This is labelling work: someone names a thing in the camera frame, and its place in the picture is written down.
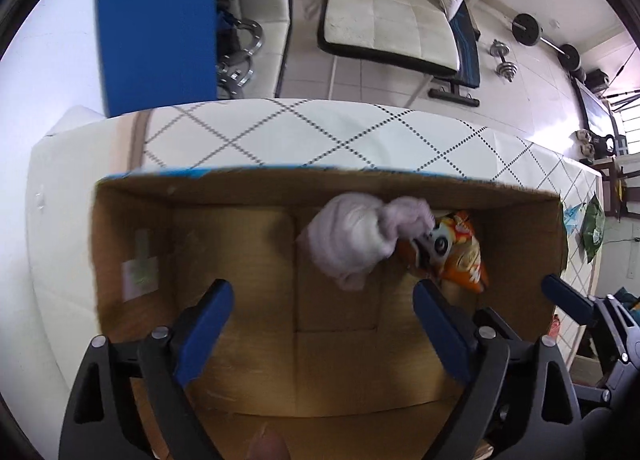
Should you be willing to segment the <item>chrome dumbbell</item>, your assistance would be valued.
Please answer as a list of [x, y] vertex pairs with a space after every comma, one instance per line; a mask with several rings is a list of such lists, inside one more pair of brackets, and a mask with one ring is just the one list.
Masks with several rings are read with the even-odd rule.
[[499, 62], [496, 67], [496, 73], [508, 82], [512, 82], [518, 73], [518, 66], [514, 62], [507, 60], [506, 56], [510, 54], [510, 48], [499, 40], [493, 40], [489, 46], [488, 53], [498, 58]]

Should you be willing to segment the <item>blue board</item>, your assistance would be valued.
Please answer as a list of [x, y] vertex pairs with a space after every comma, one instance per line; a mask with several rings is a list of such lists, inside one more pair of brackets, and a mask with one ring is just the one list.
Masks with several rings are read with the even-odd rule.
[[96, 0], [106, 114], [217, 98], [216, 0]]

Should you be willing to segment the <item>brown cardboard box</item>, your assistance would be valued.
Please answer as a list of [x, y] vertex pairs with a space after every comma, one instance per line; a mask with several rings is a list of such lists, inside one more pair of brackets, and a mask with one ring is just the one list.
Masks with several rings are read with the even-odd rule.
[[566, 265], [553, 192], [414, 173], [232, 168], [134, 173], [94, 190], [96, 316], [116, 342], [171, 324], [216, 280], [231, 317], [188, 397], [224, 458], [245, 457], [261, 430], [296, 459], [419, 459], [460, 390], [412, 309], [408, 266], [386, 258], [345, 292], [297, 239], [344, 192], [421, 198], [464, 211], [480, 242], [482, 293], [446, 284], [451, 303], [488, 306], [525, 339], [551, 324], [542, 278]]

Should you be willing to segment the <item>blue wrapper stick pack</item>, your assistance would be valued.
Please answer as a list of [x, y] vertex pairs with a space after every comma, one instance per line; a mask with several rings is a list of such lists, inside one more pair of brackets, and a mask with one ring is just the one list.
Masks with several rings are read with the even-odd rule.
[[568, 206], [563, 211], [563, 223], [565, 227], [566, 234], [570, 236], [574, 230], [577, 228], [578, 222], [580, 220], [580, 213], [584, 205], [582, 203], [577, 203], [574, 206]]

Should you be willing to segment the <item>dark wooden stool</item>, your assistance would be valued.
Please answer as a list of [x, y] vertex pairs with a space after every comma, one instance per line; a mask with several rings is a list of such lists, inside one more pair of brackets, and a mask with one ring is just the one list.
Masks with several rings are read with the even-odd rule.
[[607, 217], [616, 220], [630, 218], [638, 220], [639, 213], [631, 211], [629, 205], [639, 202], [639, 187], [629, 186], [630, 180], [639, 177], [639, 171], [624, 171], [615, 158], [597, 161], [593, 167], [601, 174], [605, 189], [604, 212]]

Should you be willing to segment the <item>black weight bench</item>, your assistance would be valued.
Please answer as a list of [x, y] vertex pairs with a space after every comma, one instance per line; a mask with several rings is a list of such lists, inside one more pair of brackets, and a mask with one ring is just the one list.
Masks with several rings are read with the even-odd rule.
[[429, 98], [453, 102], [457, 105], [477, 108], [480, 101], [470, 94], [463, 95], [462, 87], [476, 90], [480, 87], [480, 58], [478, 58], [477, 42], [480, 39], [480, 30], [469, 11], [469, 7], [462, 2], [458, 11], [449, 21], [450, 28], [457, 43], [459, 55], [459, 70], [451, 78], [439, 78], [439, 81], [448, 84], [448, 87], [431, 88], [427, 95]]

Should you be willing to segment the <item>white leather chair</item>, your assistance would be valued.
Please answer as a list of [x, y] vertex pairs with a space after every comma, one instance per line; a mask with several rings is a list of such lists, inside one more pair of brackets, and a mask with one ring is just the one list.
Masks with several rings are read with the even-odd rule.
[[302, 0], [326, 53], [453, 76], [457, 43], [439, 0]]

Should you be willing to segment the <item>green snack bag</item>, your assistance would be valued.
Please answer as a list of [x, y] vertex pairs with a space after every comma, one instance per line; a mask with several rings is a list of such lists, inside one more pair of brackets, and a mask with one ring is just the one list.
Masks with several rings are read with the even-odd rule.
[[596, 257], [602, 246], [604, 236], [605, 214], [595, 194], [587, 204], [587, 209], [582, 220], [580, 238], [588, 263]]

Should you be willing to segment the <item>pink cloth bundle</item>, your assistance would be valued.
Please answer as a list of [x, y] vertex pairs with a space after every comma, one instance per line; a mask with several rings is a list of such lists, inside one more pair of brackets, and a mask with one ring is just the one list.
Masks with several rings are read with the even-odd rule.
[[400, 197], [384, 202], [348, 192], [331, 199], [298, 236], [298, 244], [323, 275], [343, 291], [361, 291], [375, 266], [400, 240], [424, 236], [435, 227], [428, 203]]

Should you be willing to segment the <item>black barbell on floor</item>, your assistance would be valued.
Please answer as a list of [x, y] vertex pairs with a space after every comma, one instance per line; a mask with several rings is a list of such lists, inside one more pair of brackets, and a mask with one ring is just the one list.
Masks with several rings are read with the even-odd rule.
[[534, 16], [521, 12], [517, 14], [511, 22], [511, 31], [515, 41], [524, 46], [535, 46], [544, 44], [555, 51], [558, 56], [560, 66], [574, 79], [585, 82], [586, 72], [582, 68], [582, 55], [572, 44], [558, 45], [548, 40], [542, 34], [539, 22]]

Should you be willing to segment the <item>orange snack bag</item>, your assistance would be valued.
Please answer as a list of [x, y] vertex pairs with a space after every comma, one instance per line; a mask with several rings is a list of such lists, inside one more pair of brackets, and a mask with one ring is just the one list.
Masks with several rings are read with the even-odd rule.
[[480, 242], [469, 211], [443, 215], [429, 234], [399, 240], [395, 254], [419, 278], [452, 282], [476, 294], [488, 288]]

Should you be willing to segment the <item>white checkered tablecloth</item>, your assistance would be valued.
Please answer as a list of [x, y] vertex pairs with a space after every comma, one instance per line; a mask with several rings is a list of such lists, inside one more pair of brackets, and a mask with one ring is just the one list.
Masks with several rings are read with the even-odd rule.
[[595, 172], [483, 123], [363, 102], [241, 99], [141, 111], [132, 167], [142, 173], [221, 168], [401, 171], [558, 194], [579, 217], [602, 197]]

